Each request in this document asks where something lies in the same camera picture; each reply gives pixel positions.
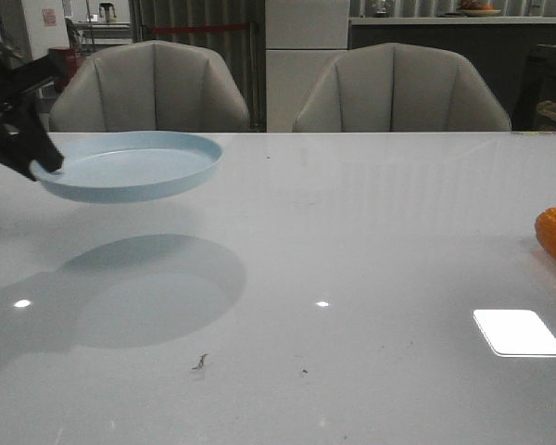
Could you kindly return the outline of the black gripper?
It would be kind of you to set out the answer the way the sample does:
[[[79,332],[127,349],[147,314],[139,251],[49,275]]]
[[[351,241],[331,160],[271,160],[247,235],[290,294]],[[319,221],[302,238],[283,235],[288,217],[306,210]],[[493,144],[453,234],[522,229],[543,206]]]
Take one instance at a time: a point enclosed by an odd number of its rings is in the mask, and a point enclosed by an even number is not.
[[[50,51],[26,63],[22,50],[0,29],[0,164],[31,181],[37,161],[47,172],[58,170],[64,157],[57,150],[35,106],[26,106],[40,87],[68,73],[66,63]]]

